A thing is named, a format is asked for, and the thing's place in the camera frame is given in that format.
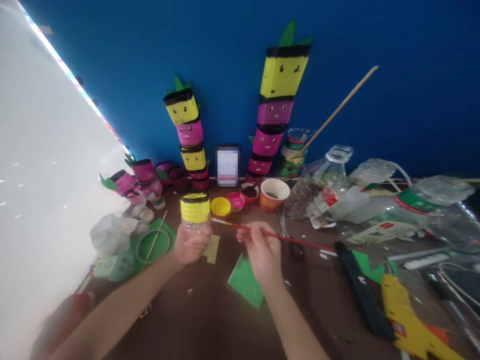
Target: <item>wire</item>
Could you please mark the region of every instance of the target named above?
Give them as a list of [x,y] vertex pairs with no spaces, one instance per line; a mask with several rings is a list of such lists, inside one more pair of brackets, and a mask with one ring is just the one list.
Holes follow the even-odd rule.
[[[166,248],[165,248],[165,251],[163,252],[162,255],[158,256],[156,259],[154,260],[143,260],[142,258],[140,258],[140,254],[139,254],[139,250],[140,250],[140,244],[142,243],[142,241],[150,234],[153,234],[153,233],[162,233],[166,236],[166,240],[167,240],[167,244],[166,244]],[[138,244],[136,245],[136,249],[135,249],[135,256],[136,256],[136,259],[141,262],[142,264],[153,264],[154,262],[156,262],[157,260],[163,258],[165,256],[165,254],[169,251],[170,249],[170,236],[169,234],[165,231],[165,230],[162,230],[162,229],[154,229],[154,230],[150,230],[149,232],[147,232],[146,234],[144,234],[140,241],[138,242]]]
[[467,268],[463,267],[463,266],[460,266],[460,265],[457,265],[457,264],[454,264],[454,263],[451,263],[451,262],[441,262],[438,264],[438,268],[440,270],[440,273],[445,277],[445,279],[447,279],[459,292],[461,292],[464,296],[466,296],[472,303],[474,303],[475,305],[477,305],[479,308],[480,308],[480,303],[475,300],[473,297],[471,297],[469,294],[467,294],[460,286],[458,286],[444,271],[444,265],[450,265],[450,266],[453,266],[453,267],[456,267],[456,268],[459,268],[459,269],[462,269],[464,271],[468,271],[468,272],[473,272],[473,270],[468,270]]

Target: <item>white cable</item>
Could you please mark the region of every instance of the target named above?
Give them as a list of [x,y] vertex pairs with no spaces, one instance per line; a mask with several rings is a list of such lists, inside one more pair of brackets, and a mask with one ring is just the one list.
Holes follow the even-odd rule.
[[474,303],[475,305],[477,305],[480,308],[480,303],[477,300],[475,300],[473,297],[471,297],[469,294],[467,294],[462,288],[460,288],[460,286],[458,286],[455,282],[453,282],[452,279],[445,273],[444,265],[450,265],[450,266],[453,266],[453,267],[457,267],[457,268],[460,268],[460,269],[468,271],[468,272],[473,272],[473,270],[468,270],[467,268],[464,268],[463,266],[460,266],[460,265],[457,265],[457,264],[454,264],[454,263],[451,263],[451,262],[441,262],[441,263],[438,264],[438,268],[440,270],[440,273],[445,277],[445,279],[447,279],[459,292],[461,292],[472,303]]

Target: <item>red paper cup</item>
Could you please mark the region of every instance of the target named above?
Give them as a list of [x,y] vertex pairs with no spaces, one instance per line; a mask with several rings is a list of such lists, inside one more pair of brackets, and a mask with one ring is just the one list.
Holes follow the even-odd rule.
[[234,213],[237,213],[240,210],[242,210],[242,208],[245,205],[245,199],[242,196],[242,194],[239,192],[231,192],[226,196],[226,198],[230,202],[231,210]]
[[290,195],[289,186],[275,178],[265,180],[260,188],[260,207],[266,212],[275,211]]
[[259,197],[260,189],[254,183],[246,182],[240,186],[240,194],[245,200],[245,204],[253,204]]

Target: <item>phone screen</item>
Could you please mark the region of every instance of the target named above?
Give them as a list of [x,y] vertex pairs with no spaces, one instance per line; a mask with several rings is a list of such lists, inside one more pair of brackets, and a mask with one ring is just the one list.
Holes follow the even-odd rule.
[[239,146],[218,145],[216,147],[218,186],[236,187],[239,183]]

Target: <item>wooden table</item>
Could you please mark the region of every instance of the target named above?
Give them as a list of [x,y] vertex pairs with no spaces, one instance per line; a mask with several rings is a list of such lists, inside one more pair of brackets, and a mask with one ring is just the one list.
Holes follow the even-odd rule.
[[[234,189],[216,187],[212,182],[209,194],[214,199],[231,191]],[[180,194],[167,187],[164,198],[168,209],[165,222],[176,231],[181,222]],[[164,211],[155,210],[155,217],[161,217]],[[258,204],[232,213],[229,220],[243,224],[266,221],[276,232],[281,230],[278,214],[264,213]],[[178,273],[152,301],[149,313],[138,319],[106,359],[286,358],[266,302],[258,311],[227,286],[240,254],[245,251],[235,238],[236,230],[219,223],[212,223],[212,227],[213,233],[220,236],[216,264],[207,263],[202,256]],[[286,228],[291,237],[328,248],[333,248],[339,239],[335,229],[314,230],[307,220],[286,219]],[[392,240],[384,244],[388,249],[347,246],[377,259],[398,254],[401,248],[412,252],[440,246],[432,240],[415,243]],[[282,250],[283,278],[290,284],[291,294],[332,360],[401,359],[396,347],[366,330],[336,257],[324,259],[318,250],[309,247],[305,250],[305,260],[297,262],[285,246]],[[466,359],[475,359],[470,343],[435,295],[426,290],[417,272],[404,270],[399,278],[410,292],[412,306],[420,319],[451,330],[450,346]],[[380,285],[369,282],[381,301]],[[94,279],[87,291],[93,292],[99,303],[118,286]]]

